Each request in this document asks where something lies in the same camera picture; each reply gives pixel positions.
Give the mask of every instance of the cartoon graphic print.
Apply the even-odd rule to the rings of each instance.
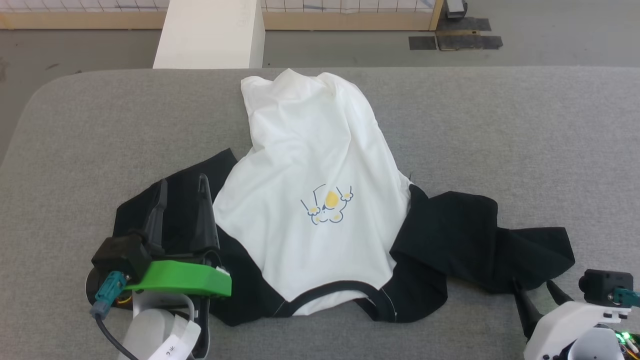
[[[342,210],[344,210],[344,208],[347,207],[349,201],[353,199],[353,192],[351,192],[350,186],[349,192],[344,194],[336,186],[335,189],[337,193],[335,193],[333,190],[329,190],[329,192],[326,194],[326,198],[324,199],[324,204],[321,207],[318,204],[316,191],[318,191],[318,189],[322,188],[325,185],[326,184],[322,184],[314,190],[315,206],[309,208],[304,201],[300,200],[302,206],[307,209],[307,215],[311,217],[311,222],[314,223],[314,225],[327,221],[334,223],[342,221],[342,218],[344,217],[344,214],[342,214]]]

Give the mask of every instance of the yellow spot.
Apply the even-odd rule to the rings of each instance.
[[[324,204],[327,208],[335,208],[338,205],[339,200],[340,199],[338,198],[338,195],[335,194],[335,192],[329,192],[328,194],[326,194]]]

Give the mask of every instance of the white grid panel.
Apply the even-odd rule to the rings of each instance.
[[[435,0],[261,0],[263,12],[432,12]],[[0,12],[165,12],[169,0],[0,0]]]

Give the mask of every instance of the gray fabric tabletop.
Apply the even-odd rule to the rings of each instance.
[[[330,71],[368,98],[399,169],[428,195],[486,195],[498,224],[564,226],[581,299],[587,268],[640,277],[640,69]],[[159,178],[250,148],[240,80],[281,70],[127,70],[61,78],[27,105],[0,168],[0,358],[114,359],[84,281],[115,209]],[[230,328],[211,318],[210,359],[520,359],[512,297],[449,279],[449,300],[409,324],[347,303]],[[546,289],[531,292],[541,312]],[[122,338],[131,313],[113,310]],[[640,331],[640,311],[620,329]]]

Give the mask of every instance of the wooden frame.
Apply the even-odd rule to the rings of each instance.
[[[433,12],[262,13],[266,30],[434,31],[444,0]],[[0,29],[162,29],[166,12],[0,13]]]

